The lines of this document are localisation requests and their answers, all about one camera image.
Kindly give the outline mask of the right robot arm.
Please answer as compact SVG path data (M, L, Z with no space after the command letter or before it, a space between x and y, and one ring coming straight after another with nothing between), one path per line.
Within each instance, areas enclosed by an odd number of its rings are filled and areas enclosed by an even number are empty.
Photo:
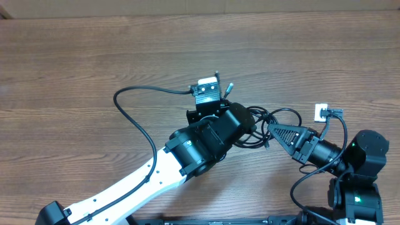
M386 165L389 141L372 130L359 131L346 148L322 139L308 127L270 124L268 131L293 160L334 175L328 208L306 207L296 224L382 224L383 205L375 183Z

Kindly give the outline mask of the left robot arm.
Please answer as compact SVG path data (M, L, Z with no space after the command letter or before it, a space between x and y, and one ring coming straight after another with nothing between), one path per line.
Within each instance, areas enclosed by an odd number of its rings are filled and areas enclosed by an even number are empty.
M210 170L254 126L250 110L231 103L222 114L175 131L148 162L99 194L43 207L35 224L125 224L150 200Z

